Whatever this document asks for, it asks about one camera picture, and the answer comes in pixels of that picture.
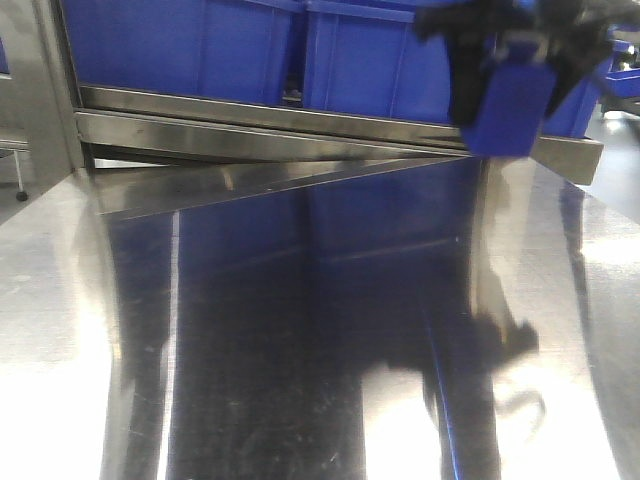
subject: metal panel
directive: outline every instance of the metal panel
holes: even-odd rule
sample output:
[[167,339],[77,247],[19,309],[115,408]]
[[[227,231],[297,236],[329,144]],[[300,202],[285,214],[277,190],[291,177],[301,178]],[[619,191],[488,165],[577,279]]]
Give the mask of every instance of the metal panel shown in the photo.
[[[264,107],[152,92],[84,86],[84,105],[96,110],[147,114],[173,120],[219,122],[282,132],[329,135],[340,138],[389,142],[412,146],[446,147],[466,152],[457,128],[416,122],[316,112],[284,107]],[[602,154],[602,144],[584,139],[541,137],[532,153],[538,162],[570,181],[588,185]]]
[[219,161],[376,160],[460,156],[459,150],[349,140],[134,114],[76,113],[83,142]]
[[[446,197],[414,175],[432,169],[439,178],[474,162],[390,175],[406,194],[423,194],[408,200]],[[224,203],[212,196],[215,205],[175,214],[109,215],[106,225],[91,184],[74,177],[0,226],[2,478],[239,478],[259,469],[267,473],[255,478],[450,479],[441,472],[445,427],[457,435],[453,453],[466,453],[459,477],[639,477],[638,225],[532,161],[491,160],[475,213],[445,215],[462,232],[448,244],[409,236],[416,243],[327,258],[315,219],[315,236],[293,237],[301,248],[259,237],[249,245],[266,250],[228,259],[242,253],[232,240],[249,240],[242,234],[255,220],[238,215],[241,202],[229,200],[243,188],[231,184],[269,167],[283,183],[264,185],[252,205],[284,199],[265,211],[288,231],[280,206],[300,193],[292,201],[304,207],[313,193],[282,192],[296,185],[289,165],[194,169],[165,195],[188,206],[191,182],[211,175],[220,180],[211,194]],[[148,184],[121,175],[111,181],[126,178],[124,196],[148,194]],[[363,181],[342,186],[366,193]],[[314,220],[301,211],[301,225]],[[404,230],[387,218],[374,216],[370,233],[400,241]],[[430,220],[397,225],[414,221]],[[429,254],[432,246],[449,255]],[[471,298],[461,275],[469,263]],[[467,300],[475,315],[466,315]],[[425,333],[434,322],[439,345],[459,348],[432,357],[424,340],[435,338]],[[463,328],[447,336],[450,322]],[[478,352],[465,345],[482,347],[492,368],[471,363]],[[447,352],[440,395],[455,415],[445,422],[434,396],[425,404],[438,384],[420,369]],[[490,475],[474,475],[474,466]]]
[[86,108],[315,133],[380,142],[465,149],[457,128],[383,118],[264,107],[151,92],[82,87]]
[[604,145],[595,140],[542,137],[531,157],[578,185],[591,185]]
[[37,181],[48,188],[85,160],[73,119],[79,95],[59,5],[56,0],[0,0],[0,11],[19,116]]

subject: blue bin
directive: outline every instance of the blue bin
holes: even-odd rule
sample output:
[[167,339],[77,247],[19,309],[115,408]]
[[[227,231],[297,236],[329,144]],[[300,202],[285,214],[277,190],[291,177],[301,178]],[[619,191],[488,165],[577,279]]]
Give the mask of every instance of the blue bin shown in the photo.
[[278,104],[294,0],[64,0],[82,82]]
[[607,75],[607,85],[620,98],[640,97],[640,69],[611,72]]
[[[604,78],[611,69],[611,62],[612,59],[602,62],[595,74]],[[583,138],[600,94],[591,80],[583,80],[545,122],[542,132],[559,137]]]
[[311,0],[303,105],[448,123],[444,40],[421,44],[413,13]]
[[7,64],[7,57],[4,53],[2,40],[0,40],[0,73],[9,73],[9,65]]

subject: stainless steel surface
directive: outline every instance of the stainless steel surface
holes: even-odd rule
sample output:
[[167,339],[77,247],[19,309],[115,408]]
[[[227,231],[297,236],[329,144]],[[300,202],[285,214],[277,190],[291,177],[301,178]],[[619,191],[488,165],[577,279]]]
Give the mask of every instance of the stainless steel surface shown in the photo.
[[134,169],[97,172],[101,211],[118,218],[148,216],[186,207],[248,197],[279,188],[301,188],[350,176],[450,162],[445,157],[415,160],[306,162],[219,167]]
[[464,149],[457,128],[383,118],[264,107],[151,92],[84,86],[86,108],[185,120],[262,127],[286,132]]
[[640,227],[411,162],[197,169],[158,214],[75,177],[0,226],[0,477],[638,478]]
[[[287,135],[297,132],[352,139],[351,141],[366,140],[466,151],[458,129],[445,125],[264,107],[105,87],[84,86],[81,92],[85,107],[102,111],[103,114],[108,114],[109,111],[144,114],[174,121],[183,119],[259,127],[286,132]],[[107,142],[112,139],[108,131],[103,131],[112,130],[112,125],[98,128],[100,131],[93,131],[85,138],[106,137]],[[189,137],[190,134],[186,131],[188,126],[185,125],[184,130],[181,136]],[[148,138],[148,132],[144,134],[147,138],[139,138],[136,145],[139,148],[155,149],[156,142]],[[601,153],[602,145],[591,140],[541,137],[532,156],[573,183],[587,185],[593,178]]]
[[0,1],[15,106],[43,188],[84,165],[73,118],[79,95],[58,7],[57,0]]
[[209,161],[376,160],[401,157],[460,156],[439,147],[420,147],[283,133],[259,128],[176,120],[135,114],[76,113],[83,142],[188,155]]
[[117,312],[85,187],[69,178],[0,226],[3,479],[100,477]]
[[538,139],[531,157],[578,185],[591,185],[604,145],[594,140],[561,137]]

